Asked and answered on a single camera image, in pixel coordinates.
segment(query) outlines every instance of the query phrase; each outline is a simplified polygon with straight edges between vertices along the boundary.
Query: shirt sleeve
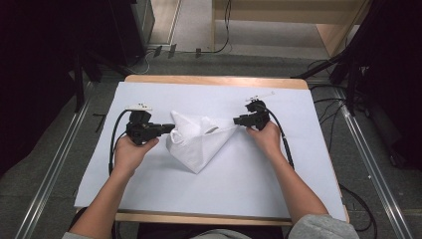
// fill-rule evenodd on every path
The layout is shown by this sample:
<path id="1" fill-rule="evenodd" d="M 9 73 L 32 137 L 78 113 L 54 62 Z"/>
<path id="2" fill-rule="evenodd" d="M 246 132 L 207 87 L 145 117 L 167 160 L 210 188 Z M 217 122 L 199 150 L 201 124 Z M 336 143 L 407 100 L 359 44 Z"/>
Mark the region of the shirt sleeve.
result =
<path id="1" fill-rule="evenodd" d="M 356 239 L 359 236 L 347 222 L 329 215 L 306 215 L 292 228 L 289 238 Z"/>
<path id="2" fill-rule="evenodd" d="M 74 233 L 67 232 L 62 239 L 92 239 L 91 237 L 80 236 Z"/>

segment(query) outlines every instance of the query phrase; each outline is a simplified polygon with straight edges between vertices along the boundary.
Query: person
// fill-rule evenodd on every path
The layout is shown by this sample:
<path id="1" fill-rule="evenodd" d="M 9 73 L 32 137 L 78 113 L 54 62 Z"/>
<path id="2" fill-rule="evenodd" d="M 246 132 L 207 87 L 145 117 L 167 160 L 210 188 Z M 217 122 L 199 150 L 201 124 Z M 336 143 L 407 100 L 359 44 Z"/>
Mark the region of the person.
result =
<path id="1" fill-rule="evenodd" d="M 353 226 L 329 216 L 314 192 L 296 174 L 281 151 L 280 131 L 269 121 L 262 130 L 246 128 L 247 133 L 271 162 L 294 224 L 289 238 L 358 238 Z M 76 221 L 65 239 L 109 238 L 124 189 L 145 155 L 158 144 L 158 138 L 136 146 L 126 135 L 116 145 L 114 170 L 92 204 Z M 232 230 L 211 230 L 195 239 L 250 238 Z"/>

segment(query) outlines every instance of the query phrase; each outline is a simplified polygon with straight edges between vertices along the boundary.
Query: crumpled cloth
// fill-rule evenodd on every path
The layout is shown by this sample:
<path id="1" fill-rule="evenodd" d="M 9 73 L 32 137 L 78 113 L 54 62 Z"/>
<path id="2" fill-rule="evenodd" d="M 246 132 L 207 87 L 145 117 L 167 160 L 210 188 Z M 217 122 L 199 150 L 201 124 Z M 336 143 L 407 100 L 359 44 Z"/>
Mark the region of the crumpled cloth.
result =
<path id="1" fill-rule="evenodd" d="M 171 112 L 176 127 L 167 136 L 166 146 L 194 173 L 199 173 L 238 127 L 232 119 L 185 116 Z"/>

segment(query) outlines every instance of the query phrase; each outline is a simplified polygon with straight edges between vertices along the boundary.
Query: forearm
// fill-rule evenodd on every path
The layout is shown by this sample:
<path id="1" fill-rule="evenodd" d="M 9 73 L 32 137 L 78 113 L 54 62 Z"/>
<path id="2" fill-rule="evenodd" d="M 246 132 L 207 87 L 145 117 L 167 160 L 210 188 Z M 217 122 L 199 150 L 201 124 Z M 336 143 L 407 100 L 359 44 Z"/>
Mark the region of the forearm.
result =
<path id="1" fill-rule="evenodd" d="M 70 232 L 92 238 L 109 238 L 129 179 L 130 176 L 114 171 Z"/>
<path id="2" fill-rule="evenodd" d="M 328 214 L 317 195 L 304 183 L 280 152 L 268 155 L 295 224 L 307 214 Z"/>

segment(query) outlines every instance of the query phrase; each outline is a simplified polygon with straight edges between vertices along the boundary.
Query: metal rail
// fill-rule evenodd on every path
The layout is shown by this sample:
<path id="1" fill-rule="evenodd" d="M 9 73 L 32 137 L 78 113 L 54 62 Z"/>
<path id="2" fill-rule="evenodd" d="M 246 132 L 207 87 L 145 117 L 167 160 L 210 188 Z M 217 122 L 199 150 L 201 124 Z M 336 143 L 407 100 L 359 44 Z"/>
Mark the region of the metal rail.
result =
<path id="1" fill-rule="evenodd" d="M 59 145 L 56 155 L 54 156 L 52 163 L 46 173 L 46 176 L 44 177 L 43 182 L 41 183 L 37 193 L 30 203 L 21 227 L 16 234 L 16 239 L 31 238 L 31 235 L 38 223 L 38 220 L 40 219 L 44 207 L 46 206 L 47 200 L 49 199 L 62 166 L 66 160 L 66 157 L 68 156 L 68 152 L 72 146 L 75 136 L 85 117 L 94 90 L 94 84 L 89 82 L 85 92 L 87 99 L 82 105 L 80 112 L 74 115 L 65 133 L 65 136 Z"/>
<path id="2" fill-rule="evenodd" d="M 335 90 L 335 96 L 345 99 L 344 92 L 339 89 Z M 378 167 L 378 164 L 376 163 L 375 157 L 372 154 L 362 131 L 360 130 L 359 124 L 357 123 L 355 117 L 349 113 L 346 107 L 342 107 L 341 111 L 354 138 L 366 169 L 371 176 L 373 186 L 378 193 L 378 196 L 382 205 L 384 206 L 385 212 L 387 213 L 397 238 L 412 239 L 413 235 L 410 231 L 410 228 L 407 225 L 406 220 L 403 217 L 403 213 L 390 188 L 388 187 L 388 184 L 385 181 L 384 176 Z"/>

